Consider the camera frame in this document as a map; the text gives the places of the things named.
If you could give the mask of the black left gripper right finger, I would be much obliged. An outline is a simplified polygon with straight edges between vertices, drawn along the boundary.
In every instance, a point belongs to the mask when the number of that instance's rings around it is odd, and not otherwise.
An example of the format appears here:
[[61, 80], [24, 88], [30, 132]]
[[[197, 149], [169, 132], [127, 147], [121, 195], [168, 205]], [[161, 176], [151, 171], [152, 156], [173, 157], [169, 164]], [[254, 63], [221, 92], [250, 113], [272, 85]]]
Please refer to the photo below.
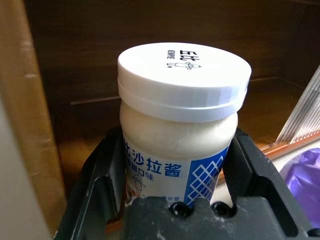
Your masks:
[[237, 129], [223, 165], [235, 240], [318, 240], [275, 165]]

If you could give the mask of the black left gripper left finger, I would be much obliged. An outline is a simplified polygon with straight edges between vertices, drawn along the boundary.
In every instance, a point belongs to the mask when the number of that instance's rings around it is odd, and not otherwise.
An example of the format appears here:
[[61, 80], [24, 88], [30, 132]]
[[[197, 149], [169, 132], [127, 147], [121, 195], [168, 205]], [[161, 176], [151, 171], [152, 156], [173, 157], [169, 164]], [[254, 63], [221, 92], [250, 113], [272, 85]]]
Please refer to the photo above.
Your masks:
[[107, 132], [85, 161], [53, 240], [107, 240], [107, 223], [121, 210], [125, 158], [118, 126]]

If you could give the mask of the purple tissue package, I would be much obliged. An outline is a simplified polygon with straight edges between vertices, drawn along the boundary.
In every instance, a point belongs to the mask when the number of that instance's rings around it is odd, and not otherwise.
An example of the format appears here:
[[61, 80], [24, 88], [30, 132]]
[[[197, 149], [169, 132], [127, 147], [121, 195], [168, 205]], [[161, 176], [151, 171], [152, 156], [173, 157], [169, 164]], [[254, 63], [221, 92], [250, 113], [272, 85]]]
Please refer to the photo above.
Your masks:
[[312, 226], [320, 228], [320, 148], [293, 157], [280, 175]]

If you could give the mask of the white salad dressing bottle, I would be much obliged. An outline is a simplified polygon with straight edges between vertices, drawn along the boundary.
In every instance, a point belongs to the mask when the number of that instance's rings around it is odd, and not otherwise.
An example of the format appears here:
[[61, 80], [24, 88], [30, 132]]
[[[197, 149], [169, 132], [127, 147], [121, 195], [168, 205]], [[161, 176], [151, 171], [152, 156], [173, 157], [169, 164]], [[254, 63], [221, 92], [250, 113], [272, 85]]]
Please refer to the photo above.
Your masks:
[[252, 69], [206, 45], [158, 42], [117, 59], [128, 197], [210, 200], [238, 126]]

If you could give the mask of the brown wooden cabinet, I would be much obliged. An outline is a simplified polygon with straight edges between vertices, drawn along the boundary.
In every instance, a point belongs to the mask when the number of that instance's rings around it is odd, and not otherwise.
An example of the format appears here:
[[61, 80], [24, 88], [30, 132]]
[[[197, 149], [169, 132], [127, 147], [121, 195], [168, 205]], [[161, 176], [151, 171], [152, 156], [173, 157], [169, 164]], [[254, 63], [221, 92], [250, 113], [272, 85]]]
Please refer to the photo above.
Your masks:
[[118, 55], [154, 42], [248, 61], [239, 126], [266, 149], [320, 64], [320, 0], [0, 0], [0, 92], [51, 234], [119, 124]]

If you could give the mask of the clear ribbed sliding door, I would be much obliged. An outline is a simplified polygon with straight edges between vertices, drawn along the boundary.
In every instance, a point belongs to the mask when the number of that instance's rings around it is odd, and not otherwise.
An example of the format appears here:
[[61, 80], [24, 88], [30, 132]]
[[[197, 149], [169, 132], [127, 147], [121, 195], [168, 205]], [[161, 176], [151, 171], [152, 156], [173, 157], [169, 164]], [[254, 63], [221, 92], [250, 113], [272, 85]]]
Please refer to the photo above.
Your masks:
[[295, 144], [317, 134], [320, 134], [320, 65], [275, 142]]

